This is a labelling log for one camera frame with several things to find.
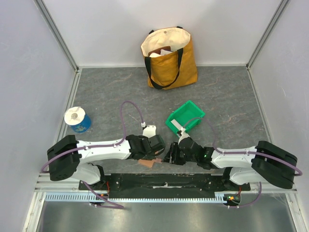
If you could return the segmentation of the green plastic bin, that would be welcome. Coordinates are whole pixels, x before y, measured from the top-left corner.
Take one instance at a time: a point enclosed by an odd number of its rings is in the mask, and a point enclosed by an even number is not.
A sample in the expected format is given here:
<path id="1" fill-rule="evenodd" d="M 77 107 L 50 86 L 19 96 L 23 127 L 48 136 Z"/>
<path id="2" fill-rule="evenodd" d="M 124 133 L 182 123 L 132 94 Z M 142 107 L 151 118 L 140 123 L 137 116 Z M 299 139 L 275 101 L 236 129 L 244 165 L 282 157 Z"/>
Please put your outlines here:
<path id="1" fill-rule="evenodd" d="M 165 124 L 172 130 L 172 132 L 178 137 L 177 129 L 172 125 L 171 121 L 175 119 L 179 124 L 185 128 L 185 132 L 189 132 L 192 128 L 201 122 L 200 118 L 203 118 L 205 113 L 191 100 L 188 100 L 178 109 L 173 111 L 167 118 Z"/>

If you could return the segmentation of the pink leather card holder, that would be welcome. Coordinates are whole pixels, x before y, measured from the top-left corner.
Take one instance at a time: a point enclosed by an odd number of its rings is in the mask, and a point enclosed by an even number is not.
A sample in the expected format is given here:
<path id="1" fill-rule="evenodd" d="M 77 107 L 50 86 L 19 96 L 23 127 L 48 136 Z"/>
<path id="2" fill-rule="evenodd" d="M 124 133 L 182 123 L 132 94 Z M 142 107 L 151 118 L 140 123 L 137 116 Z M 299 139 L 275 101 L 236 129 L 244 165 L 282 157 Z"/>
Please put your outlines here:
<path id="1" fill-rule="evenodd" d="M 143 159 L 138 160 L 138 164 L 145 166 L 145 167 L 148 167 L 148 168 L 152 168 L 155 163 L 162 163 L 162 159 L 156 158 L 156 159 L 152 159 L 152 160 L 145 160 L 145 159 L 144 160 Z"/>

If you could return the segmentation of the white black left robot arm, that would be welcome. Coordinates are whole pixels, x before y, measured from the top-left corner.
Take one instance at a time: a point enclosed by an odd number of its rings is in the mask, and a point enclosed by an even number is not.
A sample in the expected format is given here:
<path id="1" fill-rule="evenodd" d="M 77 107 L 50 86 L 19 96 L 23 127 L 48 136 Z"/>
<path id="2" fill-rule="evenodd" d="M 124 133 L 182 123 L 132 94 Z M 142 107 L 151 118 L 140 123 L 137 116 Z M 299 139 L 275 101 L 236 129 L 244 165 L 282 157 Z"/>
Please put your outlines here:
<path id="1" fill-rule="evenodd" d="M 123 140 L 88 142 L 67 135 L 47 150 L 51 181 L 68 178 L 85 181 L 94 189 L 106 186 L 103 168 L 95 165 L 100 160 L 153 160 L 165 150 L 160 135 L 128 135 Z"/>

